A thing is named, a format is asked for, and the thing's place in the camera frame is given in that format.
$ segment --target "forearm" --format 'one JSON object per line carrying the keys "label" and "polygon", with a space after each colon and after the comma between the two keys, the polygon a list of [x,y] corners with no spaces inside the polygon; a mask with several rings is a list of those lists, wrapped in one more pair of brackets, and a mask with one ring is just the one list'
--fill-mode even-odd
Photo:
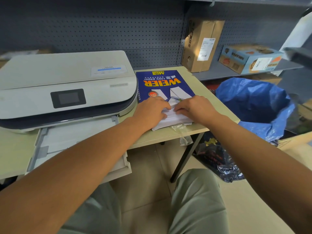
{"label": "forearm", "polygon": [[56,233],[144,132],[138,121],[128,118],[59,153],[10,185],[0,193],[2,230]]}
{"label": "forearm", "polygon": [[226,116],[219,115],[205,126],[258,195],[294,231],[311,228],[311,170]]}

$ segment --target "blue plastic bag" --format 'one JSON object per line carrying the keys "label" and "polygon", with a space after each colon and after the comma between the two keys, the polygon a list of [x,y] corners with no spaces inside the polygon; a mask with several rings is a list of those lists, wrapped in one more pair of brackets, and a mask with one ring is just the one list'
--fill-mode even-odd
{"label": "blue plastic bag", "polygon": [[285,90],[244,78],[222,82],[216,96],[240,118],[239,125],[268,142],[283,136],[287,118],[295,108]]}

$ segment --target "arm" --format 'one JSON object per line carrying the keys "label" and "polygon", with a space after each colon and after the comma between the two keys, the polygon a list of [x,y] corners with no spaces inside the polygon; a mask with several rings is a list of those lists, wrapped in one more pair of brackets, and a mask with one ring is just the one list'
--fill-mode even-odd
{"label": "arm", "polygon": [[126,150],[171,109],[161,97],[138,104],[133,117],[64,150],[0,192],[4,233],[57,233]]}
{"label": "arm", "polygon": [[219,114],[202,96],[180,102],[175,110],[211,130],[255,192],[295,233],[312,230],[311,170]]}

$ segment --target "printer control panel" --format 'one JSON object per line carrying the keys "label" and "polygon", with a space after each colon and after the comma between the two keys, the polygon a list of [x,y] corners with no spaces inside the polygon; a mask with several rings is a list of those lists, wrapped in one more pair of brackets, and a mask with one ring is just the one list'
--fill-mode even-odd
{"label": "printer control panel", "polygon": [[86,104],[83,89],[51,92],[54,108],[64,108]]}

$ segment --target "tile floor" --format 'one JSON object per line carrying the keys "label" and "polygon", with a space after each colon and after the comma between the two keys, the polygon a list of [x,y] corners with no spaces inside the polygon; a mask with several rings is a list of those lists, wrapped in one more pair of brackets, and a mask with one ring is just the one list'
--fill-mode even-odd
{"label": "tile floor", "polygon": [[[111,181],[120,200],[122,225],[126,233],[167,233],[171,195],[175,188],[169,178],[184,150],[179,140],[171,140],[165,145],[155,144],[128,151],[132,173]],[[300,145],[287,153],[312,169],[310,145]],[[191,168],[205,167],[191,157],[182,173]],[[218,181],[232,234],[293,233],[247,181]]]}

